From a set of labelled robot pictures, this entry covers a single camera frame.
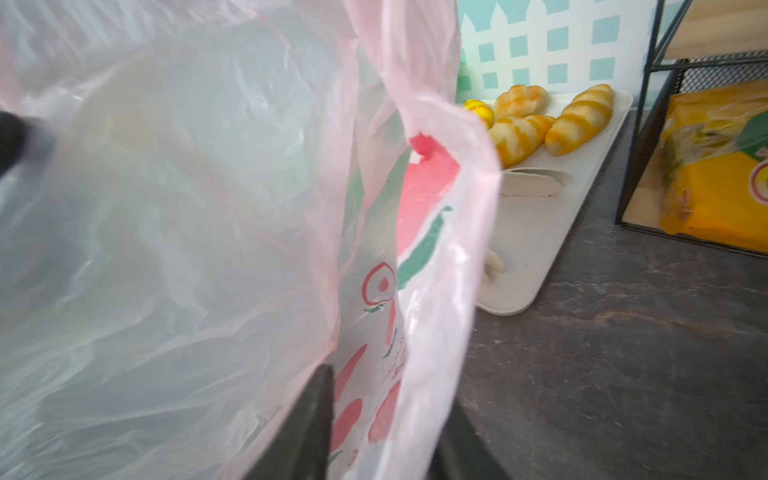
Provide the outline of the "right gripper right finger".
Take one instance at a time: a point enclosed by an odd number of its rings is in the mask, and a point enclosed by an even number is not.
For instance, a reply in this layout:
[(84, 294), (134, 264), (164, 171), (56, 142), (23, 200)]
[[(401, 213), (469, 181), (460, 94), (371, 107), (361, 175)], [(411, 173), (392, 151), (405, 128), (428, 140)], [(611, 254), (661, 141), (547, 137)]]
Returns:
[(440, 435), (429, 480), (510, 480), (455, 401)]

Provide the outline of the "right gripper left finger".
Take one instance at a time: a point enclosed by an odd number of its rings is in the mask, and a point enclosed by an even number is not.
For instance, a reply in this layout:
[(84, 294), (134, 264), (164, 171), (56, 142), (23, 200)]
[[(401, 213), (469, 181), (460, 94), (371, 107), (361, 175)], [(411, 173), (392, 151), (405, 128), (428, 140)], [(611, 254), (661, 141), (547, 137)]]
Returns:
[(333, 423), (333, 368), (318, 366), (245, 480), (326, 478)]

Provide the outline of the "pink plastic grocery bag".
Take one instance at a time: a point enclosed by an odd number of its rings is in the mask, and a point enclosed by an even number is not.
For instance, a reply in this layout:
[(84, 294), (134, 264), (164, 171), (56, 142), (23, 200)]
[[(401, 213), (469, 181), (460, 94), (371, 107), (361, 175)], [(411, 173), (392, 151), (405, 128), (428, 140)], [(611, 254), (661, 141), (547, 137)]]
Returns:
[(500, 175), (453, 1), (5, 1), (1, 475), (423, 479)]

